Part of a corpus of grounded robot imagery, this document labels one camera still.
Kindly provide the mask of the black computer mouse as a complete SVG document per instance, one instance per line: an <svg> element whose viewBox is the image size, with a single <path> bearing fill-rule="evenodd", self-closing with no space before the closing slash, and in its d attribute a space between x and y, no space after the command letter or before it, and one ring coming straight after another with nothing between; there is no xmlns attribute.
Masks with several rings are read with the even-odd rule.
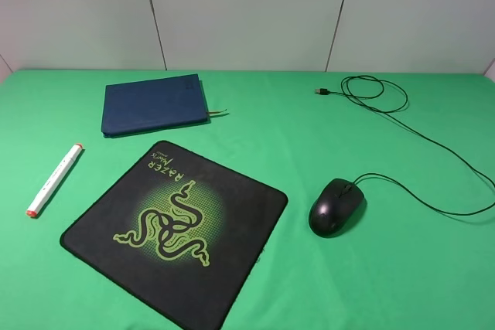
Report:
<svg viewBox="0 0 495 330"><path fill-rule="evenodd" d="M333 179L321 191L309 211L308 224L320 237L337 235L364 204L364 193L353 182Z"/></svg>

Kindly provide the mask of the white marker pen orange caps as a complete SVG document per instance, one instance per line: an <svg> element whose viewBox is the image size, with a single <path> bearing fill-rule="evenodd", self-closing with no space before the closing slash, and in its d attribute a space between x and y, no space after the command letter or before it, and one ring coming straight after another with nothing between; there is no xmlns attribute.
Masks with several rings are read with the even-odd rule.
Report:
<svg viewBox="0 0 495 330"><path fill-rule="evenodd" d="M76 143L63 157L49 178L46 180L43 187L36 194L36 197L26 210L26 215L30 218L35 218L41 212L42 208L48 202L52 194L56 191L59 184L63 181L66 174L72 168L74 162L83 151L84 147L81 143Z"/></svg>

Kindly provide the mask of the blue hardcover notebook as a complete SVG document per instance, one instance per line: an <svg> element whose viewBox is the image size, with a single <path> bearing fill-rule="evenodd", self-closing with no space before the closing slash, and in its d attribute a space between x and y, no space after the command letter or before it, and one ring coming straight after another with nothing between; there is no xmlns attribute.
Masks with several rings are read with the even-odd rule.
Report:
<svg viewBox="0 0 495 330"><path fill-rule="evenodd" d="M196 74L107 85L101 132L106 138L207 123L227 110L208 109Z"/></svg>

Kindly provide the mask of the black green logo mouse pad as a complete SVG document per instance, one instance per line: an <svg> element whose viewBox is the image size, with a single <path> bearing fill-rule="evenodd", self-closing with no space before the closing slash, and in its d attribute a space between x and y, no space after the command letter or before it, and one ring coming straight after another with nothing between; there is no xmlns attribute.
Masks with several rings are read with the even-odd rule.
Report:
<svg viewBox="0 0 495 330"><path fill-rule="evenodd" d="M61 235L60 245L184 329L219 329L287 195L156 142Z"/></svg>

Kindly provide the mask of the green table cloth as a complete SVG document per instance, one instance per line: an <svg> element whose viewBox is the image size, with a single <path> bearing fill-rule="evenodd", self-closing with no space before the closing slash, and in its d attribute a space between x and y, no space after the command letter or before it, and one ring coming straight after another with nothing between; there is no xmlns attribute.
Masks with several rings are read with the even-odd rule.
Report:
<svg viewBox="0 0 495 330"><path fill-rule="evenodd" d="M61 233L154 143L168 140L282 190L288 205L227 329L492 329L494 84L480 75L387 73L374 104L331 94L343 73L202 71L209 124L104 138L109 84L162 71L24 70L1 85L1 327L171 329L65 251ZM35 218L26 215L76 143ZM335 236L309 211L333 179L364 204Z"/></svg>

